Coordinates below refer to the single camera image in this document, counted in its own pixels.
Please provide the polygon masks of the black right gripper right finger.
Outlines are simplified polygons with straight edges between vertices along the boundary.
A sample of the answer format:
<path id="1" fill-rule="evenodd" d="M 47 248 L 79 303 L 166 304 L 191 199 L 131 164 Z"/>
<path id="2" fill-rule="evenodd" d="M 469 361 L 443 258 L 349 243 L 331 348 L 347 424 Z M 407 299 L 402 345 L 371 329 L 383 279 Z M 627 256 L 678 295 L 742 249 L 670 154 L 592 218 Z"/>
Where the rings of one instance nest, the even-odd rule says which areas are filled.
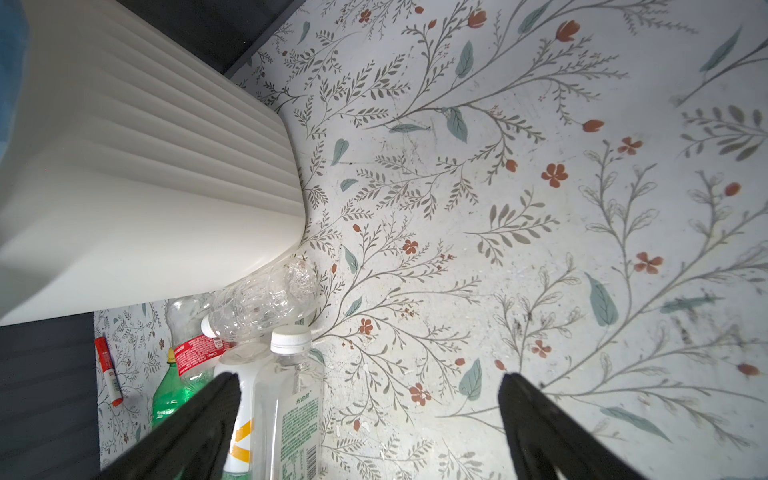
<path id="1" fill-rule="evenodd" d="M 506 374 L 498 403 L 519 479 L 640 479 L 518 373 Z"/>

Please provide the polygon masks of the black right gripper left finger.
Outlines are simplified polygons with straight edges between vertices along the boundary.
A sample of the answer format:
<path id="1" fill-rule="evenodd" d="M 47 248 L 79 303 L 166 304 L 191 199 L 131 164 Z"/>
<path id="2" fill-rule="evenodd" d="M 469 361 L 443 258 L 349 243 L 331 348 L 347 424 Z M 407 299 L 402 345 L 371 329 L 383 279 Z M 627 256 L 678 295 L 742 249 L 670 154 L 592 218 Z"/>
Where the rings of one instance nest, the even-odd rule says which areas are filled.
<path id="1" fill-rule="evenodd" d="M 220 479 L 241 401 L 239 377 L 216 376 L 97 479 Z"/>

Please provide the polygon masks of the green plastic bottle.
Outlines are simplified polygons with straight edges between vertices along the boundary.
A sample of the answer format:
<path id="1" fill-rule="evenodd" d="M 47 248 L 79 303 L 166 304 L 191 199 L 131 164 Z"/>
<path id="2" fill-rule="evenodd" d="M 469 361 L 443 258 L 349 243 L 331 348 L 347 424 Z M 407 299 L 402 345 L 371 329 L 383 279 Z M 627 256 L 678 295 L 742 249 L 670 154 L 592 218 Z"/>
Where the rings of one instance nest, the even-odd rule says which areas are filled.
<path id="1" fill-rule="evenodd" d="M 152 399 L 151 428 L 159 426 L 167 417 L 187 403 L 213 379 L 213 370 L 203 371 L 191 378 L 179 375 L 172 349 L 168 350 L 168 371 L 161 380 Z"/>

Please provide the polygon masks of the clear bottle red label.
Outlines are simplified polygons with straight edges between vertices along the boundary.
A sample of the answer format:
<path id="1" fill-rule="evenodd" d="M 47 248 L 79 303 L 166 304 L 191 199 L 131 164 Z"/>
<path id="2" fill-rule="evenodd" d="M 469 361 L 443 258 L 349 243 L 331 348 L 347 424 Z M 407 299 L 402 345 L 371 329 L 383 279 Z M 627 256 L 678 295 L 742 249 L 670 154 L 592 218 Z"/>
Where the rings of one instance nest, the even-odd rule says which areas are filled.
<path id="1" fill-rule="evenodd" d="M 187 384 L 210 380 L 212 370 L 232 344 L 204 333 L 202 324 L 211 311 L 209 293 L 169 300 L 166 322 L 171 332 L 174 359 L 181 380 Z"/>

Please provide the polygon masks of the clear bottle green label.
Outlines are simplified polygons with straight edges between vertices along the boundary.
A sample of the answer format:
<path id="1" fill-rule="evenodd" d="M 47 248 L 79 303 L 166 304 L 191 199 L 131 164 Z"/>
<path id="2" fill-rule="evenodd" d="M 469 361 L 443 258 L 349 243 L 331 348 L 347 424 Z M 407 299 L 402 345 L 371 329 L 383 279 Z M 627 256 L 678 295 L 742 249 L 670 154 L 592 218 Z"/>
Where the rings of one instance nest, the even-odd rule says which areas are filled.
<path id="1" fill-rule="evenodd" d="M 253 387 L 252 479 L 316 479 L 323 439 L 324 364 L 303 325 L 276 328 Z"/>

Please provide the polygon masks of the clear unlabelled bottle white cap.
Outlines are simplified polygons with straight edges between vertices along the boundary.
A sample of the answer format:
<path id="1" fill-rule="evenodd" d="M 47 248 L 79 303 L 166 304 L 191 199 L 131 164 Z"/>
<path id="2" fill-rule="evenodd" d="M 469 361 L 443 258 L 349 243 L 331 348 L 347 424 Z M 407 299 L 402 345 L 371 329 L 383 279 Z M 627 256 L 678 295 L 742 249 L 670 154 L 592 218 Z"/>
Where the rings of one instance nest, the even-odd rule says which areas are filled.
<path id="1" fill-rule="evenodd" d="M 315 314 L 320 280 L 309 259 L 291 255 L 215 292 L 201 320 L 203 334 L 229 343 L 254 340 Z"/>

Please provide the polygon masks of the white bottle orange logo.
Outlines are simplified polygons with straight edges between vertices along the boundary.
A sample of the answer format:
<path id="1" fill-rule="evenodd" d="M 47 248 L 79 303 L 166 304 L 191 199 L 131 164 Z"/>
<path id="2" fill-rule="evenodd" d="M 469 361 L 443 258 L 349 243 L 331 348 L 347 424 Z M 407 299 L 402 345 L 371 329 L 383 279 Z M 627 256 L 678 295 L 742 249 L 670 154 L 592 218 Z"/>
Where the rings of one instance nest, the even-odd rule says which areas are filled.
<path id="1" fill-rule="evenodd" d="M 238 376 L 241 399 L 228 447 L 223 479 L 249 479 L 253 454 L 253 393 L 258 374 L 269 362 L 271 352 L 264 343 L 240 343 L 227 350 L 214 368 L 214 375 Z"/>

